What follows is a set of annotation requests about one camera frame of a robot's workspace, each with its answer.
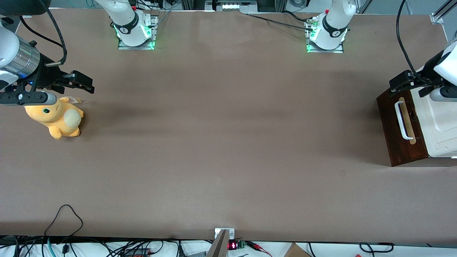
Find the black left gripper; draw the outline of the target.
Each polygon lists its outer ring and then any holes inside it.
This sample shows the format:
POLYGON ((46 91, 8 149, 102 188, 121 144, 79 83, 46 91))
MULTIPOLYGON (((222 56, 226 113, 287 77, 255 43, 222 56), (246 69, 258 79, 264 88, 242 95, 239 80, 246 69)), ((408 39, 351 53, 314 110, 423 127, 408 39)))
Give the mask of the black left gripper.
POLYGON ((418 91, 420 97, 429 96, 430 98, 444 98, 441 94, 441 87, 445 86, 444 78, 439 75, 434 67, 441 63, 441 59, 446 56, 444 53, 438 53, 430 58, 420 71, 416 73, 419 79, 416 79, 411 70, 405 70, 390 80, 389 96, 393 97, 399 92, 423 87, 418 91))

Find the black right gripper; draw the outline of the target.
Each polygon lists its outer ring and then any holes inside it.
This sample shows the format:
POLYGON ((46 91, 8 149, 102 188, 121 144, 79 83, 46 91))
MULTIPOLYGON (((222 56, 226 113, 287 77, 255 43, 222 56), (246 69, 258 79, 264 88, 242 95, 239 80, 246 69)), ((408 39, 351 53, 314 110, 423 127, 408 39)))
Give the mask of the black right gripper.
POLYGON ((95 88, 92 86, 92 78, 79 71, 72 71, 71 73, 63 72, 59 66, 46 67, 46 64, 52 62, 50 58, 44 54, 40 54, 37 69, 28 77, 15 82, 14 89, 20 84, 28 84, 32 86, 33 91, 36 89, 48 89, 59 94, 64 94, 65 89, 69 88, 80 89, 90 94, 95 92, 95 88))

